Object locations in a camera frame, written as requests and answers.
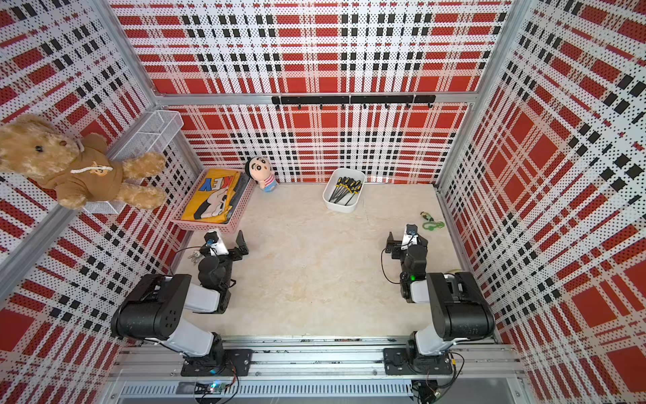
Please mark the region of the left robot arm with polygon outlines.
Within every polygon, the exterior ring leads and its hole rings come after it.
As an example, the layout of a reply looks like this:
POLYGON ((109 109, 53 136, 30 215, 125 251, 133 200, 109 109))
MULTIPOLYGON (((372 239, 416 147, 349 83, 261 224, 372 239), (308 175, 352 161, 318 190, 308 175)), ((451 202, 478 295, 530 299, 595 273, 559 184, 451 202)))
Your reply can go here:
POLYGON ((183 355, 219 366, 225 360, 221 336, 183 319, 183 311, 223 314, 227 310, 235 261, 249 254, 243 232, 228 248, 220 231, 205 233, 199 246, 198 284, 189 274, 147 274, 114 313, 111 332, 116 337, 159 343, 183 355))

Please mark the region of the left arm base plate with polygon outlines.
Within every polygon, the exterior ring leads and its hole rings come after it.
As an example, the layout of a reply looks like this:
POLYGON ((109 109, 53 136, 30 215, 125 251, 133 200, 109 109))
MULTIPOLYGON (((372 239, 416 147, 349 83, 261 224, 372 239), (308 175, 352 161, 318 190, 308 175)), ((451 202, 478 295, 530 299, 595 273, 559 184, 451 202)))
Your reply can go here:
POLYGON ((247 376, 252 364, 252 349, 224 349, 201 358, 186 357, 182 377, 247 376))

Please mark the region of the black yellow file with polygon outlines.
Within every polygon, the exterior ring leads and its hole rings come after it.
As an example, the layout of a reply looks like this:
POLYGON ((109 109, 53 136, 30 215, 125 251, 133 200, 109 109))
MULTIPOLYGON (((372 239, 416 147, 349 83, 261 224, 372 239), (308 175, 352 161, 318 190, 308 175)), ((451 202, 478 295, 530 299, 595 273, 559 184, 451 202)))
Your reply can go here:
POLYGON ((328 200, 329 202, 332 202, 333 200, 337 200, 339 198, 340 193, 342 193, 347 187, 346 182, 346 177, 340 177, 337 179, 335 189, 328 200))
POLYGON ((355 184, 355 180, 353 178, 349 178, 349 177, 340 178, 337 182, 338 188, 336 190, 334 197, 332 198, 334 202, 338 203, 346 195, 352 194, 355 188, 354 184, 355 184))
POLYGON ((351 185, 353 184, 354 180, 349 177, 341 177, 336 183, 336 188, 333 191, 331 198, 329 199, 330 202, 335 201, 336 203, 338 200, 343 197, 343 195, 346 195, 348 191, 351 188, 351 185))
POLYGON ((349 198, 346 201, 346 205, 349 205, 353 200, 354 196, 357 195, 363 186, 362 181, 355 181, 352 186, 349 187, 349 198))
POLYGON ((354 180, 352 178, 346 178, 346 181, 344 183, 344 190, 343 192, 340 193, 339 197, 337 198, 336 202, 340 203, 343 198, 347 196, 352 196, 353 194, 356 193, 356 191, 360 188, 361 182, 358 180, 354 180))

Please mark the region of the white plastic storage box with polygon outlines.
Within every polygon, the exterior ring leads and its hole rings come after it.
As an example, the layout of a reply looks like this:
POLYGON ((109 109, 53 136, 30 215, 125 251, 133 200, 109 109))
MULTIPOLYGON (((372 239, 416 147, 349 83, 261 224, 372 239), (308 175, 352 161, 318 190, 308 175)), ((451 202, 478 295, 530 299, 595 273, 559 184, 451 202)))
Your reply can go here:
POLYGON ((358 206, 358 202, 359 202, 360 197, 361 197, 363 186, 361 188, 361 191, 357 195, 354 196, 353 200, 351 201, 351 203, 349 205, 346 205, 346 201, 348 200, 349 196, 343 198, 340 203, 335 203, 334 201, 329 202, 328 200, 329 200, 332 192, 335 189, 337 179, 340 178, 340 177, 353 178, 354 180, 362 181, 363 185, 365 185, 367 183, 367 176, 363 172, 358 171, 358 170, 354 170, 354 169, 351 169, 351 168, 337 168, 332 173, 331 178, 329 179, 329 181, 328 181, 328 183, 326 185, 326 188, 325 188, 325 190, 323 192, 322 198, 323 198, 323 200, 324 200, 324 202, 326 204, 326 207, 329 210, 333 210, 333 211, 340 212, 340 213, 352 213, 352 212, 354 212, 356 210, 356 208, 358 206))

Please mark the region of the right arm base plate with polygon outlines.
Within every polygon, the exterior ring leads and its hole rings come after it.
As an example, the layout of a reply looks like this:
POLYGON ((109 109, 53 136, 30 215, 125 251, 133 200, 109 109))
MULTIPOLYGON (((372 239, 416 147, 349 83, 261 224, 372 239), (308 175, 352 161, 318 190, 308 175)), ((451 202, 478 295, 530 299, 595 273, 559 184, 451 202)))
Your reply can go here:
POLYGON ((454 373, 448 355, 419 355, 406 348, 383 350, 386 375, 452 375, 454 373))

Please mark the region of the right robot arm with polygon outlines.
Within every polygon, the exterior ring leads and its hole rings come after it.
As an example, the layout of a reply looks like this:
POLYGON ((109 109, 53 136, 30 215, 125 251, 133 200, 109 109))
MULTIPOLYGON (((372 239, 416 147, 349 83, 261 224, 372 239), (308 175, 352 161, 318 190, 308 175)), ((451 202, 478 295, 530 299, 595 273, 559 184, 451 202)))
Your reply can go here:
POLYGON ((402 298, 409 304, 427 304, 431 310, 431 324, 410 335, 411 358, 444 355, 459 343, 484 340, 494 333, 491 308, 470 272, 427 271, 428 241, 417 226, 408 224, 400 240, 390 233, 384 253, 400 263, 395 284, 402 298))

